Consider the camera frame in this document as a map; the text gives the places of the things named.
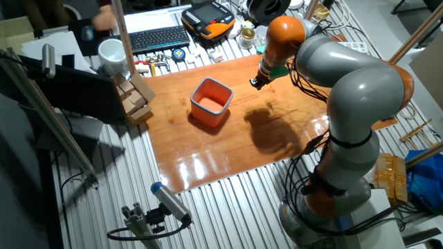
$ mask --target cup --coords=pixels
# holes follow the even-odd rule
[[[234,91],[206,77],[191,95],[191,114],[205,124],[216,127],[228,112]]]
[[[118,39],[104,40],[98,47],[98,58],[108,76],[118,73],[126,76],[129,72],[123,43]]]

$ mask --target white paper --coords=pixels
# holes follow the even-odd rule
[[[168,11],[125,15],[125,23],[128,33],[176,26]]]
[[[43,39],[30,41],[22,44],[21,50],[25,56],[33,59],[42,59],[44,44],[49,44],[55,49],[55,63],[62,65],[62,55],[74,55],[74,68],[89,73],[95,73],[90,69],[89,63],[84,59],[82,51],[75,40],[74,33],[55,33]]]

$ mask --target small bottle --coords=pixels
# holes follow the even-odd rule
[[[241,49],[250,49],[254,44],[255,31],[252,28],[245,28],[238,41],[238,46]]]

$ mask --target orange handheld device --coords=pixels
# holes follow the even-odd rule
[[[235,23],[234,15],[221,4],[206,1],[195,4],[181,13],[181,21],[196,35],[218,39]]]

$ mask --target white mug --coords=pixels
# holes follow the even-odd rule
[[[98,47],[98,57],[103,70],[109,76],[122,73],[126,76],[129,72],[123,43],[118,39],[104,40]]]

